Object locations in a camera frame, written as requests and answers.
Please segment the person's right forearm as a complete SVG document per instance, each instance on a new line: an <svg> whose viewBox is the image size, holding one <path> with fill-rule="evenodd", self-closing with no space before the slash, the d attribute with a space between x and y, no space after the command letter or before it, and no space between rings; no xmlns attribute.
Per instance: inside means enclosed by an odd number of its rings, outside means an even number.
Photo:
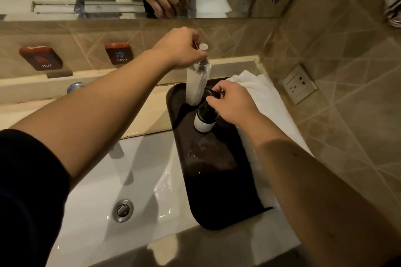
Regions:
<svg viewBox="0 0 401 267"><path fill-rule="evenodd" d="M237 123L317 267L401 267L401 235L378 209L259 112Z"/></svg>

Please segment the dark bottle with white label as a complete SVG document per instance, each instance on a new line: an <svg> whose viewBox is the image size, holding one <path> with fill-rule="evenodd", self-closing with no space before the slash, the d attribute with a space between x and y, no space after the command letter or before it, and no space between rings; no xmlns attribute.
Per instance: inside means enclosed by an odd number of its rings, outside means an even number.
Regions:
<svg viewBox="0 0 401 267"><path fill-rule="evenodd" d="M205 88L203 98L194 118L194 128L199 133L209 133L219 117L218 112L211 107L206 100L206 98L209 96L216 99L221 99L221 94L219 92Z"/></svg>

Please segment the black tray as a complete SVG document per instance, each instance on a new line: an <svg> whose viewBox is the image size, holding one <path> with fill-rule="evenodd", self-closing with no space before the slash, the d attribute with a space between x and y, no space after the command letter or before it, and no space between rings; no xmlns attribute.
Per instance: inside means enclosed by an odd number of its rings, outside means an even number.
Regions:
<svg viewBox="0 0 401 267"><path fill-rule="evenodd" d="M174 85L166 104L194 219L221 230L273 209L259 199L237 128L218 118L210 132L198 132L198 106L186 103L185 91L186 83Z"/></svg>

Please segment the black sleeve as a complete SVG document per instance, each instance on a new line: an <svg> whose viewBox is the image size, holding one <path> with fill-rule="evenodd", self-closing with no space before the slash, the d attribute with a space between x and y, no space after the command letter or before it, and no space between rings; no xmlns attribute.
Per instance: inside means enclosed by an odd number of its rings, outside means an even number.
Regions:
<svg viewBox="0 0 401 267"><path fill-rule="evenodd" d="M45 267L70 181L42 142L22 131L0 131L0 267Z"/></svg>

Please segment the white sink basin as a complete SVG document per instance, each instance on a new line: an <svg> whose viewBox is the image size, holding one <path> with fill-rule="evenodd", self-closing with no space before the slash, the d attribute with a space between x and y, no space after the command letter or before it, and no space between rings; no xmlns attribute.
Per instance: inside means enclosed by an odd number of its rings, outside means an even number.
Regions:
<svg viewBox="0 0 401 267"><path fill-rule="evenodd" d="M113 219L118 200L134 206ZM46 267L252 267L300 246L280 211L210 231L193 218L171 131L121 140L70 193Z"/></svg>

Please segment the chrome sink drain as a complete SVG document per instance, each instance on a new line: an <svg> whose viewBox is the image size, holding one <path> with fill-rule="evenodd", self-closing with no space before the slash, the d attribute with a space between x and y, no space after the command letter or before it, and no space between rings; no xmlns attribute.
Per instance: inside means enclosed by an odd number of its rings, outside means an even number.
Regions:
<svg viewBox="0 0 401 267"><path fill-rule="evenodd" d="M118 200L112 210L113 219L118 223L125 222L132 216L133 210L133 203L129 199Z"/></svg>

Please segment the red cold water sign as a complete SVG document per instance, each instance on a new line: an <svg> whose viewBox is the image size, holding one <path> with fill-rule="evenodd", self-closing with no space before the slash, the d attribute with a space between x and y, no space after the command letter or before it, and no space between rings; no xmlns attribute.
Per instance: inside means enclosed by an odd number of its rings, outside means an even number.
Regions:
<svg viewBox="0 0 401 267"><path fill-rule="evenodd" d="M105 43L104 47L112 65L124 65L134 59L128 42Z"/></svg>

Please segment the clear white-capped bottle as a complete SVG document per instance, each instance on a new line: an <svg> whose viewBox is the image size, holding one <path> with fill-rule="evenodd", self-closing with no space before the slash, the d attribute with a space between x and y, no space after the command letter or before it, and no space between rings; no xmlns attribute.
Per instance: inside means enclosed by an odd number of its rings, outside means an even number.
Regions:
<svg viewBox="0 0 401 267"><path fill-rule="evenodd" d="M197 106L201 102L211 68L212 65L208 57L188 67L185 92L188 105Z"/></svg>

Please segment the chrome faucet knob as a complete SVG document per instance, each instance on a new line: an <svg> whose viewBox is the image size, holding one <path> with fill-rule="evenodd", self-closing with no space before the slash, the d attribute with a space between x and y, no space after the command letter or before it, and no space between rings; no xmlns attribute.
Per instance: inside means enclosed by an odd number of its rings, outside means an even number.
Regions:
<svg viewBox="0 0 401 267"><path fill-rule="evenodd" d="M71 85L67 88L66 93L69 94L69 93L71 93L71 92L73 92L73 91L75 91L75 90L78 90L78 89L84 87L85 85L86 85L85 82L75 82L75 83L71 84Z"/></svg>

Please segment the striped hanging cloth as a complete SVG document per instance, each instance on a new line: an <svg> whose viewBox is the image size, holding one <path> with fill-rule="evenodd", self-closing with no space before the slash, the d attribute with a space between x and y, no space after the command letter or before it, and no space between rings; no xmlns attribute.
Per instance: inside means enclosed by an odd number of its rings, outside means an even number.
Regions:
<svg viewBox="0 0 401 267"><path fill-rule="evenodd" d="M401 29L401 0L384 0L383 8L388 24Z"/></svg>

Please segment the person's right hand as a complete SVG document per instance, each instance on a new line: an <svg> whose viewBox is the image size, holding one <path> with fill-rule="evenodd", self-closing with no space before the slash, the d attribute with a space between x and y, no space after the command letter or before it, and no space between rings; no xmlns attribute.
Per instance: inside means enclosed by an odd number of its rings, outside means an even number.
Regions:
<svg viewBox="0 0 401 267"><path fill-rule="evenodd" d="M247 129L264 121L248 90L236 82L223 80L213 87L223 99L223 112L220 117L225 121Z"/></svg>

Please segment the white towel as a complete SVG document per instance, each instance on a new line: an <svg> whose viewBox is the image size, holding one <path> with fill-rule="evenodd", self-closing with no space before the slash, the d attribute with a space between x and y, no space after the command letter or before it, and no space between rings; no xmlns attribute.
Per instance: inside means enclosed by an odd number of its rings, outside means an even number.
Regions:
<svg viewBox="0 0 401 267"><path fill-rule="evenodd" d="M255 102L259 112L268 117L288 137L312 155L269 77L265 77L263 74L254 75L245 70L241 74L227 78L227 81L236 82L245 87ZM257 154L255 153L250 140L240 128L237 127L237 131L250 163L258 198L264 208L273 208L281 211L282 209L280 204L273 193L271 184L260 165Z"/></svg>

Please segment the person's left hand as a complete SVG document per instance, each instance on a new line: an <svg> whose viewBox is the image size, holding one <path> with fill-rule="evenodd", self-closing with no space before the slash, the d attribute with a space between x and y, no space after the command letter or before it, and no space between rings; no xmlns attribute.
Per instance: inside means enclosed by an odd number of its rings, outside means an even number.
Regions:
<svg viewBox="0 0 401 267"><path fill-rule="evenodd" d="M174 28L154 45L151 53L163 68L171 71L191 66L188 64L188 52L201 50L201 44L200 35L195 29Z"/></svg>

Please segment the person's left forearm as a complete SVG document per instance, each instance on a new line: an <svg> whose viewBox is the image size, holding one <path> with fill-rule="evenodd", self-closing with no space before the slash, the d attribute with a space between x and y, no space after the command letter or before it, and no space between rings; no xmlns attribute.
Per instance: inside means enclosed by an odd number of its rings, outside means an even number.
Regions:
<svg viewBox="0 0 401 267"><path fill-rule="evenodd" d="M71 176L72 189L119 141L153 88L171 69L171 55L151 49L11 128L43 143Z"/></svg>

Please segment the wall power socket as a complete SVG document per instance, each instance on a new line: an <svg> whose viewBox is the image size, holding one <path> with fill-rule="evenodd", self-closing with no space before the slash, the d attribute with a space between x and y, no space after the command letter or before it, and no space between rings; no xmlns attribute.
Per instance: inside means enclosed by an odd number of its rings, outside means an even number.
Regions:
<svg viewBox="0 0 401 267"><path fill-rule="evenodd" d="M282 80L285 92L294 105L297 105L318 89L316 82L303 63L297 64Z"/></svg>

